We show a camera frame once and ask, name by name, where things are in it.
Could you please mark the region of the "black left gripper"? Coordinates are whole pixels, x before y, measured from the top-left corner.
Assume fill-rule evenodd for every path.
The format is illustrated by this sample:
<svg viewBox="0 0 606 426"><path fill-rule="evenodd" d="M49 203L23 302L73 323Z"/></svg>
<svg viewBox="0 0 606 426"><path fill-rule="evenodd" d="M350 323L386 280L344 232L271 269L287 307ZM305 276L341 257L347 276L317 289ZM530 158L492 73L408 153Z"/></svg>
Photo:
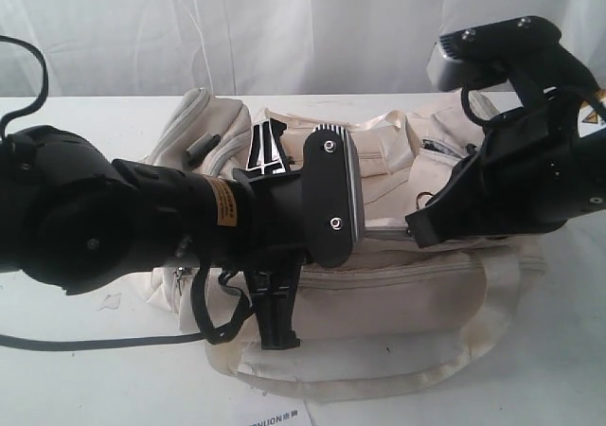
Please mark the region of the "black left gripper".
<svg viewBox="0 0 606 426"><path fill-rule="evenodd" d="M263 350L300 346L293 328L293 313L308 245L303 171L290 171L280 140L286 129L285 123L273 118L255 123L245 170L233 170L233 179L245 191L246 221L244 243L231 261L231 268L246 272Z"/></svg>

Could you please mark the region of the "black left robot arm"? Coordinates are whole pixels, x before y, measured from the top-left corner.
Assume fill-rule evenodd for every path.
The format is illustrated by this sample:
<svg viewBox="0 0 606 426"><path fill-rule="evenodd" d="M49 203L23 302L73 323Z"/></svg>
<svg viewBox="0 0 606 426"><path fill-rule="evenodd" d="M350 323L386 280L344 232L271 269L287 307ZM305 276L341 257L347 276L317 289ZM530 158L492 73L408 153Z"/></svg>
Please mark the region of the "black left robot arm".
<svg viewBox="0 0 606 426"><path fill-rule="evenodd" d="M299 346L295 294L308 243L302 172L231 180L108 160L51 126L1 136L1 268L89 293L160 267L195 268L198 335L233 340L255 317L261 345Z"/></svg>

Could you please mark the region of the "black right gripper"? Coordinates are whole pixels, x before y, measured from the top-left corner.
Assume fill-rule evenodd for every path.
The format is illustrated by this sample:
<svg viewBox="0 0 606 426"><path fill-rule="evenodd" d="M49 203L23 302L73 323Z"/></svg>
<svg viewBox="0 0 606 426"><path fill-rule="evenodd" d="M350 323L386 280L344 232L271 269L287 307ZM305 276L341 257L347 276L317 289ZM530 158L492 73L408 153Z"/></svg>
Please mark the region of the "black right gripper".
<svg viewBox="0 0 606 426"><path fill-rule="evenodd" d="M458 90L484 136L422 209L418 247L544 234L601 209L601 88L561 41L508 63L508 80Z"/></svg>

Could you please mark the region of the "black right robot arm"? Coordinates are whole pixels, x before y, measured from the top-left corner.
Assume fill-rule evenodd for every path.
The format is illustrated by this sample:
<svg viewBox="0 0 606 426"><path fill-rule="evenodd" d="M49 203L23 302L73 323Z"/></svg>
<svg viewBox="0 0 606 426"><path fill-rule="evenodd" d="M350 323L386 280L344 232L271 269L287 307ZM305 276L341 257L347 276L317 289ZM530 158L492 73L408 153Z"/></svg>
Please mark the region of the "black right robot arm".
<svg viewBox="0 0 606 426"><path fill-rule="evenodd" d="M484 138L408 215L418 246L555 231L605 207L605 104L556 25L521 16L441 35L428 63Z"/></svg>

